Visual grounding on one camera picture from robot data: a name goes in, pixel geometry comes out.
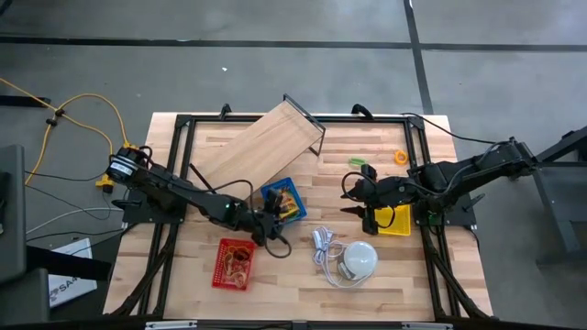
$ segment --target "gray floor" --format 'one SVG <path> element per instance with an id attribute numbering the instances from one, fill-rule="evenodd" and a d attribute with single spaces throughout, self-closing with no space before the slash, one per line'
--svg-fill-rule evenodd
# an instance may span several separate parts
<path id="1" fill-rule="evenodd" d="M 582 0 L 413 0 L 422 42 L 587 44 Z M 400 0 L 17 1 L 0 16 L 0 33 L 21 35 L 224 40 L 409 42 Z M 587 53 L 425 51 L 435 114 L 452 130 L 499 140 L 516 136 L 539 152 L 587 125 Z M 271 109 L 283 92 L 312 112 L 347 113 L 362 103 L 374 113 L 422 113 L 412 51 L 402 49 L 125 48 L 0 46 L 0 76 L 54 104 L 99 93 L 122 112 L 129 138 L 143 141 L 155 111 L 237 112 Z M 17 94 L 0 86 L 0 94 Z M 120 143 L 112 111 L 81 101 L 72 116 Z M 0 111 L 0 144 L 26 148 L 34 166 L 49 111 Z M 89 177 L 107 163 L 105 142 L 65 122 L 51 136 L 43 173 Z M 459 157 L 484 146 L 455 141 Z M 35 178 L 32 184 L 82 206 L 103 205 L 91 182 Z M 587 327 L 587 269 L 538 269 L 536 258 L 558 242 L 531 180 L 493 182 L 475 207 L 494 313 L 510 321 Z M 116 195 L 122 193 L 117 187 Z M 71 207 L 28 191 L 28 227 Z M 117 228 L 79 215 L 37 234 Z M 73 236 L 37 241 L 59 246 Z"/>

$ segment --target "blue box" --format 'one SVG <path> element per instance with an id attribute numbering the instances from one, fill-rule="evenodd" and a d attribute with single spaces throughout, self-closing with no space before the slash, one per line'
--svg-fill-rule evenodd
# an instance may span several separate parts
<path id="1" fill-rule="evenodd" d="M 263 196 L 263 200 L 265 201 L 267 201 L 267 193 L 269 192 L 269 189 L 273 189 L 278 192 L 282 192 L 283 190 L 289 192 L 293 196 L 293 199 L 295 200 L 297 207 L 300 209 L 297 215 L 286 218 L 284 221 L 285 224 L 289 224 L 292 221 L 300 220 L 308 215 L 308 212 L 305 210 L 304 204 L 302 203 L 302 199 L 300 198 L 300 194 L 295 189 L 295 185 L 292 181 L 292 178 L 281 179 L 272 184 L 262 186 L 260 188 L 260 194 Z"/>

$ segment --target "yellow box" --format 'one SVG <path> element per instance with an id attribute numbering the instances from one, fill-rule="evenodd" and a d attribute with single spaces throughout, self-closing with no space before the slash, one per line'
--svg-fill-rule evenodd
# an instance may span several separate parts
<path id="1" fill-rule="evenodd" d="M 391 207 L 375 210 L 375 221 L 380 226 L 388 226 L 392 219 L 393 210 Z M 410 205 L 400 205 L 395 207 L 395 220 L 389 228 L 379 228 L 379 233 L 384 235 L 410 236 L 412 223 L 412 214 Z"/>

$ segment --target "wooden table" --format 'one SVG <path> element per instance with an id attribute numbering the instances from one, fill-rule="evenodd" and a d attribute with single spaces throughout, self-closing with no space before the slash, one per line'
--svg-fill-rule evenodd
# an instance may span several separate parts
<path id="1" fill-rule="evenodd" d="M 154 150 L 153 159 L 167 162 L 172 141 L 175 113 L 155 113 L 147 136 Z M 428 119 L 449 129 L 443 115 Z M 196 164 L 250 123 L 201 123 L 195 130 L 192 161 Z M 283 234 L 293 246 L 289 258 L 276 259 L 258 248 L 247 291 L 226 291 L 211 287 L 217 243 L 221 237 L 247 239 L 247 233 L 235 233 L 208 223 L 193 207 L 189 208 L 175 249 L 167 318 L 190 319 L 304 319 L 336 321 L 425 321 L 433 320 L 428 289 L 422 238 L 412 227 L 411 236 L 368 236 L 361 231 L 359 218 L 338 209 L 354 206 L 342 200 L 340 180 L 351 171 L 350 157 L 366 159 L 380 177 L 406 175 L 407 165 L 393 162 L 397 149 L 406 150 L 403 128 L 393 124 L 326 124 L 327 134 L 322 154 L 303 153 L 274 180 L 291 177 L 308 211 L 304 221 L 284 228 Z M 426 135 L 433 161 L 456 161 L 452 138 L 426 124 Z M 260 197 L 256 195 L 256 204 Z M 335 231 L 343 242 L 364 240 L 379 255 L 377 270 L 358 289 L 331 287 L 312 256 L 315 252 L 311 232 L 318 226 Z M 149 255 L 153 225 L 137 225 L 122 239 L 116 267 L 110 283 L 105 312 L 116 309 L 130 294 L 142 276 Z M 491 305 L 477 245 L 470 232 L 448 227 L 447 240 L 456 278 L 470 297 L 491 313 Z M 284 252 L 279 242 L 272 242 L 276 253 Z M 154 281 L 153 296 L 159 288 Z M 449 309 L 446 286 L 439 281 L 443 306 Z"/>

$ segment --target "red plastic basket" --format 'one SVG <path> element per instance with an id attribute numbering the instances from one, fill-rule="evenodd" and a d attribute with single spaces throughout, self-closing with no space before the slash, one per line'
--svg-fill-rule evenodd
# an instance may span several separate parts
<path id="1" fill-rule="evenodd" d="M 255 247 L 255 243 L 249 241 L 220 239 L 212 287 L 245 291 L 249 285 L 250 266 Z"/>

